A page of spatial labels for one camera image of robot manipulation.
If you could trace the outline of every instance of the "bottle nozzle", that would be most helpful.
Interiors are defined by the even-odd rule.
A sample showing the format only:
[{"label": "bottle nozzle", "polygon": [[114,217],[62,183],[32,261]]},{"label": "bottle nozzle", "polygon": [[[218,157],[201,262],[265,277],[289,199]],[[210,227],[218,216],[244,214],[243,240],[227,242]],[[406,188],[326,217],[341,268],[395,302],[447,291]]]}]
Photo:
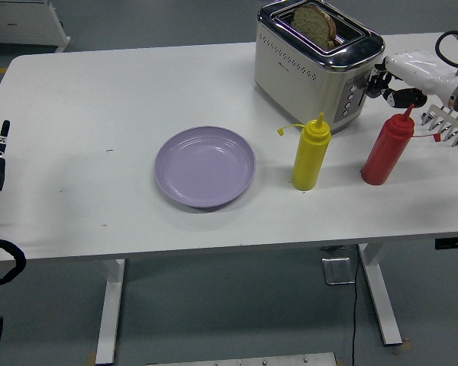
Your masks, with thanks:
[{"label": "bottle nozzle", "polygon": [[318,120],[315,122],[317,128],[322,128],[322,121],[324,120],[324,112],[319,114]]},{"label": "bottle nozzle", "polygon": [[406,110],[405,113],[403,114],[405,120],[407,120],[407,119],[409,118],[409,116],[411,115],[411,112],[412,112],[412,109],[413,109],[413,108],[415,108],[415,104],[409,105],[409,108],[407,108],[407,110]]}]

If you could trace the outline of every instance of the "red string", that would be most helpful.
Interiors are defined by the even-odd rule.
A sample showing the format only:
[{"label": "red string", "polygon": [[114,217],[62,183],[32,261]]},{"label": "red string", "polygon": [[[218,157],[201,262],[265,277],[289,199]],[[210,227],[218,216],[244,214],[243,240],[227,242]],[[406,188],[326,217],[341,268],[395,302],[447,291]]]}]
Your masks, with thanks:
[{"label": "red string", "polygon": [[434,141],[439,143],[441,141],[441,133],[436,132],[436,133],[430,133],[429,135],[420,135],[420,136],[413,136],[413,137],[428,137],[432,136],[434,137]]}]

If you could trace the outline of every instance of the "toaster control panel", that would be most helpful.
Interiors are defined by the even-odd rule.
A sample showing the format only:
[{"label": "toaster control panel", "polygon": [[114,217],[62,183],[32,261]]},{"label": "toaster control panel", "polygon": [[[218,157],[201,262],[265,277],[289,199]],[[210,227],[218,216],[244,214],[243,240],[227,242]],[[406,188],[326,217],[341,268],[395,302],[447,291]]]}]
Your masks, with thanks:
[{"label": "toaster control panel", "polygon": [[369,70],[355,75],[344,83],[343,93],[337,105],[334,123],[355,114],[363,107],[366,99],[365,87],[368,74]]}]

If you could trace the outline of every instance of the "white table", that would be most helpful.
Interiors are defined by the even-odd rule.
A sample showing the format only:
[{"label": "white table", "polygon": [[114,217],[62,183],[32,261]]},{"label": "white table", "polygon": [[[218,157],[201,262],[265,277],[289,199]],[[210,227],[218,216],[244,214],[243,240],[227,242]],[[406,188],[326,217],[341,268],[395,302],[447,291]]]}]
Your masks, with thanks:
[{"label": "white table", "polygon": [[[385,53],[432,51],[439,35],[386,36]],[[456,41],[442,49],[458,55]],[[367,100],[333,137],[317,186],[295,190],[289,181],[299,130],[276,132],[291,121],[255,85],[254,50],[242,43],[21,56],[5,74],[0,120],[9,119],[11,131],[0,238],[29,261],[104,261],[110,275],[97,363],[113,357],[124,258],[374,243],[362,246],[369,284],[383,295],[374,301],[384,340],[397,343],[379,253],[370,249],[458,236],[458,147],[413,139],[383,186],[361,179],[379,129],[398,113],[382,98]],[[425,109],[412,114],[416,134],[427,132],[419,118]],[[256,153],[249,189],[209,213],[172,202],[153,174],[165,141],[203,125],[239,133]]]}]

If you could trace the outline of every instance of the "white cabinet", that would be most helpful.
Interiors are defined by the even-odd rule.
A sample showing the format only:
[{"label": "white cabinet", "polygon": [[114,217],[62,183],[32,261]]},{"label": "white cabinet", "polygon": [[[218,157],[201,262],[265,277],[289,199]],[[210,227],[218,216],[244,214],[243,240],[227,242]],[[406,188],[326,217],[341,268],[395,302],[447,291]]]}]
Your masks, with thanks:
[{"label": "white cabinet", "polygon": [[69,37],[48,0],[1,0],[0,43],[57,46],[62,52]]}]

